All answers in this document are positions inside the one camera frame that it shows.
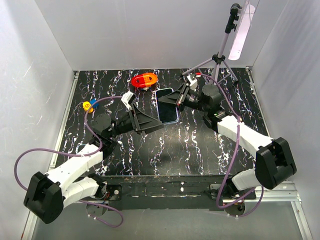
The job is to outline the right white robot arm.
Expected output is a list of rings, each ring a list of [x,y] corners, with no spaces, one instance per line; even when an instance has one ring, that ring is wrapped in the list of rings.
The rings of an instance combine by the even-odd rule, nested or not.
[[[201,93],[195,96],[185,83],[159,97],[158,101],[180,111],[184,107],[202,111],[202,119],[208,128],[233,140],[255,158],[254,168],[235,174],[224,184],[230,198],[237,199],[246,189],[258,186],[272,190],[293,176],[297,167],[288,141],[282,137],[273,139],[246,126],[222,107],[222,99],[223,92],[216,85],[204,85]]]

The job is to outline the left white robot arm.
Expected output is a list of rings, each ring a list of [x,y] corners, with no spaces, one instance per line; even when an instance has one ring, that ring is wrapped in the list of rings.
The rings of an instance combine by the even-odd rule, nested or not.
[[[52,223],[64,208],[79,200],[87,197],[101,200],[106,196],[107,182],[102,177],[91,173],[79,178],[112,154],[117,136],[131,131],[149,134],[164,125],[133,103],[120,119],[103,113],[95,117],[91,127],[95,136],[79,152],[79,157],[71,157],[46,173],[37,172],[30,179],[23,204],[45,224]]]

